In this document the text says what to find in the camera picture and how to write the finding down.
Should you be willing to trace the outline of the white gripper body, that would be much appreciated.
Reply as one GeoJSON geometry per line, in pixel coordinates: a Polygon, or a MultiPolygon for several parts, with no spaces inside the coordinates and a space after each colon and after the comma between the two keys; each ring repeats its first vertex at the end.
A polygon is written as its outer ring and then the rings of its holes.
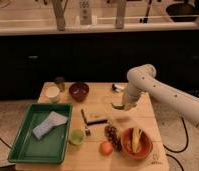
{"type": "Polygon", "coordinates": [[[129,92],[128,90],[125,90],[122,96],[122,105],[124,106],[124,110],[127,111],[136,107],[139,98],[139,92],[129,92]]]}

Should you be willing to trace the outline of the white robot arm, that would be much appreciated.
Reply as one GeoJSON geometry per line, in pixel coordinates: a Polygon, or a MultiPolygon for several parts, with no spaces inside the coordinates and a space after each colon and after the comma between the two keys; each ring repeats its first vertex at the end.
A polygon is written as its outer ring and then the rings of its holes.
{"type": "Polygon", "coordinates": [[[156,69],[151,64],[134,67],[127,72],[128,84],[122,97],[125,109],[135,107],[141,93],[147,92],[172,107],[199,129],[199,98],[159,82],[155,76],[156,69]]]}

